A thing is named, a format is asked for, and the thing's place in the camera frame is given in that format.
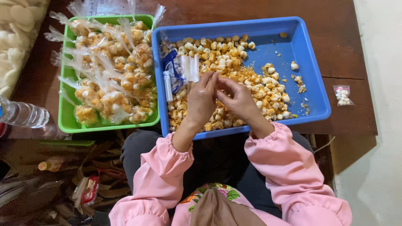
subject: green plastic tray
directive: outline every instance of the green plastic tray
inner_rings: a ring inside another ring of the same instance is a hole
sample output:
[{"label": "green plastic tray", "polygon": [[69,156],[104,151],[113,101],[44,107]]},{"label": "green plastic tray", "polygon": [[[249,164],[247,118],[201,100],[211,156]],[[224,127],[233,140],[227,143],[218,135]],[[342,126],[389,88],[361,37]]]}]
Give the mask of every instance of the green plastic tray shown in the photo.
[{"label": "green plastic tray", "polygon": [[[112,15],[112,16],[93,16],[94,19],[97,21],[105,24],[105,23],[110,23],[110,24],[118,24],[117,19],[120,17],[126,17],[130,21],[133,21],[133,18],[131,15]],[[154,17],[148,14],[138,14],[135,15],[135,20],[137,21],[142,21],[144,22],[145,25],[148,27],[152,26],[152,23],[154,21]],[[77,37],[75,34],[71,31],[71,29],[66,26],[66,29],[64,31],[64,35],[71,38],[72,40],[75,40]],[[75,45],[71,42],[63,42],[63,46],[66,47],[72,47],[75,48]],[[61,71],[61,77],[66,78],[66,77],[73,77],[74,79],[78,80],[77,76],[75,75],[75,72],[73,69],[70,68],[65,68],[64,65],[62,65],[62,71]],[[64,84],[60,83],[60,88],[63,88],[67,90],[68,96],[77,104],[80,104],[80,101],[75,97],[75,89]],[[152,126],[155,125],[159,122],[160,116],[159,116],[159,105],[158,109],[155,110],[154,114],[147,119],[147,121],[139,124],[131,124],[131,123],[126,123],[126,124],[113,124],[107,120],[102,119],[101,117],[98,117],[100,119],[100,122],[91,126],[84,126],[80,123],[77,122],[74,116],[74,106],[72,106],[68,101],[66,101],[63,97],[60,97],[59,99],[59,127],[60,129],[69,134],[74,134],[74,133],[83,133],[83,132],[93,132],[93,131],[103,131],[103,130],[113,130],[113,129],[128,129],[128,128],[136,128],[136,127],[147,127],[147,126]]]}]

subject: elastic cuff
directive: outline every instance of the elastic cuff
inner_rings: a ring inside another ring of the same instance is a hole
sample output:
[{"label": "elastic cuff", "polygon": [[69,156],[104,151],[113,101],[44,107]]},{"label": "elastic cuff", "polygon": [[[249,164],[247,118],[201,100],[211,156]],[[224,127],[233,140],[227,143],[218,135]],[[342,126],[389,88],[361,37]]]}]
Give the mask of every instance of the elastic cuff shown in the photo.
[{"label": "elastic cuff", "polygon": [[173,147],[172,144],[172,138],[175,132],[172,132],[170,134],[168,134],[165,139],[168,141],[169,143],[169,151],[173,152],[175,155],[181,156],[181,157],[186,157],[186,156],[190,156],[193,153],[193,142],[191,142],[190,147],[187,149],[186,152],[178,152],[176,151],[176,149]]},{"label": "elastic cuff", "polygon": [[254,143],[258,143],[258,142],[262,142],[262,141],[270,141],[270,140],[276,140],[278,135],[280,134],[280,131],[283,130],[283,127],[286,127],[284,124],[278,123],[278,122],[270,122],[275,130],[274,132],[272,132],[270,135],[261,138],[261,139],[254,139],[253,137],[255,137],[254,133],[252,131],[250,131],[249,133],[249,138],[247,139],[250,142],[254,142]]}]

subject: woman's right hand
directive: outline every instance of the woman's right hand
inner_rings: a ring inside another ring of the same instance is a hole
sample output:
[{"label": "woman's right hand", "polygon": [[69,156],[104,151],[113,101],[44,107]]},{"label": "woman's right hand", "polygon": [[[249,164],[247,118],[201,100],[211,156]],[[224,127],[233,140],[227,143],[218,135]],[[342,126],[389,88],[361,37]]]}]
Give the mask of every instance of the woman's right hand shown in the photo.
[{"label": "woman's right hand", "polygon": [[257,138],[264,138],[274,132],[274,127],[261,114],[250,91],[244,85],[238,84],[230,78],[218,78],[216,84],[218,85],[216,97],[231,113],[246,122]]}]

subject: wooden table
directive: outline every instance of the wooden table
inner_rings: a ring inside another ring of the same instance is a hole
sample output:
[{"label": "wooden table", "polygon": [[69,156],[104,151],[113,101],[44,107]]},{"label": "wooden table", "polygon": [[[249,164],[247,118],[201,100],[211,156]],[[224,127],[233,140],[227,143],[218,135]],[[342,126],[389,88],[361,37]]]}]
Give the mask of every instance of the wooden table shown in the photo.
[{"label": "wooden table", "polygon": [[[126,0],[91,1],[91,15],[130,14]],[[49,10],[72,16],[66,10],[69,2],[52,1]],[[301,17],[309,31],[332,114],[327,120],[295,125],[291,129],[306,134],[377,135],[353,0],[137,0],[136,13],[153,15],[158,3],[167,9],[158,26]],[[51,51],[59,51],[61,44],[43,37],[49,25],[64,30],[56,20],[45,19],[12,100],[42,106],[50,112],[51,119],[43,129],[13,127],[8,138],[71,139],[71,135],[57,126],[59,69],[51,65],[49,59]],[[339,84],[351,86],[350,99],[354,106],[337,106],[332,86]]]}]

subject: pink sleeve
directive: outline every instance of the pink sleeve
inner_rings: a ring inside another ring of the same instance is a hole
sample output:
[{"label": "pink sleeve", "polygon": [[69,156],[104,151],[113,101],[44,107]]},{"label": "pink sleeve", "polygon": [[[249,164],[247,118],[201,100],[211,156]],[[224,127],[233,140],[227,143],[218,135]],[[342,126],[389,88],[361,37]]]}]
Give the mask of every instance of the pink sleeve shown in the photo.
[{"label": "pink sleeve", "polygon": [[347,201],[334,197],[311,152],[292,140],[290,129],[272,122],[275,131],[264,139],[246,140],[250,162],[266,177],[273,202],[291,225],[350,225]]},{"label": "pink sleeve", "polygon": [[175,150],[173,134],[158,138],[156,146],[141,154],[141,167],[134,175],[133,195],[119,200],[109,214],[111,225],[167,225],[167,209],[183,194],[183,174],[194,161],[193,145],[185,153]]}]

